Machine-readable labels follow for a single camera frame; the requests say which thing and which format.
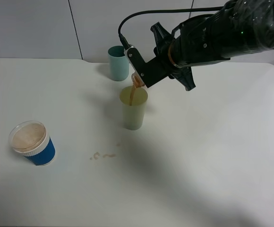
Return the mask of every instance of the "pale green cup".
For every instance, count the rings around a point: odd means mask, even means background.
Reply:
[[[108,50],[111,79],[123,81],[128,77],[128,59],[123,46],[113,46]]]
[[[129,97],[132,86],[124,88],[120,93],[122,102],[123,124],[126,129],[137,130],[142,126],[145,115],[147,92],[143,88],[136,88],[132,105],[129,105]]]

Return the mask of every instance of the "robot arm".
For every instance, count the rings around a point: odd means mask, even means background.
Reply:
[[[174,38],[176,31],[180,36]],[[274,49],[274,0],[231,0],[216,14],[192,17],[170,34],[158,22],[151,27],[155,58],[145,62],[138,50],[120,40],[125,54],[147,87],[165,77],[186,90],[196,87],[192,66],[216,64],[230,57]]]

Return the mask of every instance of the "cup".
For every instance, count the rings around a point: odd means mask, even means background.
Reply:
[[[129,105],[131,90],[132,86],[129,86],[120,93],[123,124],[126,129],[137,130],[142,126],[145,115],[147,92],[141,87],[136,88],[132,105]]]
[[[49,164],[55,156],[55,148],[45,126],[37,121],[16,126],[9,135],[9,144],[36,166]]]
[[[123,81],[128,77],[128,59],[124,55],[123,46],[113,46],[108,50],[111,79]]]

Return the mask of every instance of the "teal cup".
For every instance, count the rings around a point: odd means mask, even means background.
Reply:
[[[123,81],[128,77],[128,59],[124,55],[123,46],[113,46],[108,50],[111,79]]]

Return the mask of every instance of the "blue paper cup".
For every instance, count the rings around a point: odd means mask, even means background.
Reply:
[[[128,77],[128,59],[123,46],[113,46],[108,50],[111,79],[123,81]]]
[[[37,121],[16,126],[9,135],[9,144],[15,152],[36,166],[49,164],[55,156],[55,148],[46,128]]]

